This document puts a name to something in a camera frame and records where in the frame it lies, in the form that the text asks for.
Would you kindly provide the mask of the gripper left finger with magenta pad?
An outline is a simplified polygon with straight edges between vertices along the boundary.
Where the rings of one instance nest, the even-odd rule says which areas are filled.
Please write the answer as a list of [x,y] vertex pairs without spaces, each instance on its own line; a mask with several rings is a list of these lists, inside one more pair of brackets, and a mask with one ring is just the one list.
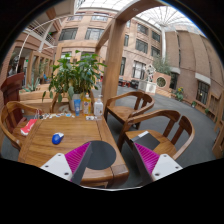
[[91,154],[91,143],[88,142],[66,154],[57,153],[41,169],[79,185]]

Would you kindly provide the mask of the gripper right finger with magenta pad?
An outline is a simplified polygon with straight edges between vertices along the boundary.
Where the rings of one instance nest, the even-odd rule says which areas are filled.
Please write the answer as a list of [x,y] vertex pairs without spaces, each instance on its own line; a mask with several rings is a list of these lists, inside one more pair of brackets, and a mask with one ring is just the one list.
[[138,143],[134,144],[133,154],[143,182],[153,182],[182,169],[168,154],[159,155]]

